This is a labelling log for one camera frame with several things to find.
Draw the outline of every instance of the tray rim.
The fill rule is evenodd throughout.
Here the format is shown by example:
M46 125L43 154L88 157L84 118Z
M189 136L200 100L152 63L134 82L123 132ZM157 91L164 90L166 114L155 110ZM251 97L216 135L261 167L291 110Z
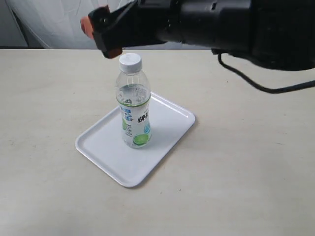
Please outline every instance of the tray rim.
M183 133L183 135L179 138L179 140L174 144L174 146L172 146L172 148L174 148L176 146L176 144L182 139L182 137L191 129L191 127L195 124L196 118L195 115L185 109L182 106L179 106L167 99L165 99L164 97L151 92L151 98L153 98L154 100L156 100L157 102L163 102L163 103L168 103L170 105L172 105L173 107L176 107L177 109L183 110L185 113L187 113L187 117L191 118L191 124L190 126L188 126L187 130ZM144 176L144 178L142 178L141 180L134 182L133 184L128 184L127 182L123 182L120 181L119 179L115 178L111 171L108 171L108 169L103 168L97 161L95 161L94 158L89 157L89 155L87 153L84 152L84 150L82 148L79 147L79 142L80 139L82 139L87 133L91 132L91 130L93 130L95 127L97 127L100 123L103 122L104 119L110 117L111 115L113 115L115 112L117 112L117 110L119 109L119 106L115 107L113 110L111 110L108 114L106 114L105 116L103 116L100 120L98 120L95 124L93 124L92 126L90 126L86 131L84 131L82 134L80 134L76 140L75 140L75 148L83 155L85 156L88 160L90 160L94 165L96 165L97 167L99 167L103 172L105 172L108 176L110 176L114 181L116 181L118 184L120 184L123 187L126 188L133 188L138 186L149 174L152 170L155 169L155 167L164 159L164 157L171 151L172 148L170 148L166 154L154 165L154 167Z

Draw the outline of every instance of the black cable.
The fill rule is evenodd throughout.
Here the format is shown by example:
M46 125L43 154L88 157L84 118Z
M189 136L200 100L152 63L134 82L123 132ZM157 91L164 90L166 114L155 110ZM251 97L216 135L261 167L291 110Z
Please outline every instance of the black cable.
M247 75L245 75L243 72L233 68L232 66L229 66L225 64L222 61L222 54L218 54L218 61L221 66L223 66L225 69L232 71L233 73L237 74L241 78L243 78L247 83L249 83L251 86L253 86L255 89L258 89L260 91L270 93L270 94L280 94L280 93L286 93L286 92L293 92L293 91L298 91L298 90L303 90L303 89L309 89L315 87L315 80L293 85L293 86L288 86L284 88L266 88L264 86L261 86L260 84L254 82L251 78L249 78Z

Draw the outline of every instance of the white curtain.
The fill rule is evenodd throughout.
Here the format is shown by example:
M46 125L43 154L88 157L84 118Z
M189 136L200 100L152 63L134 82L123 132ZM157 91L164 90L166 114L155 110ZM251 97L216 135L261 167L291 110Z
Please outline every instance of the white curtain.
M111 11L132 0L7 0L12 10L44 48L95 49L81 31L80 19L93 9Z

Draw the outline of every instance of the white bottle cap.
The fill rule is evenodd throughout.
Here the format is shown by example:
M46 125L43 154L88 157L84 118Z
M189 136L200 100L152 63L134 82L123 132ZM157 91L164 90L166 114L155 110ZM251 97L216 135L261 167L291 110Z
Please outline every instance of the white bottle cap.
M141 57L136 53L126 53L119 58L120 70L125 74L135 74L142 70Z

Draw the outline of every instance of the bottle label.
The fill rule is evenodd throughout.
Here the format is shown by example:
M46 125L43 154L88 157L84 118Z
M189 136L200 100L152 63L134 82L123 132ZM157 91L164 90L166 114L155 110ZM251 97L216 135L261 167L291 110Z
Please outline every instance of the bottle label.
M123 139L129 146L140 147L151 138L149 100L137 107L120 104L123 118Z

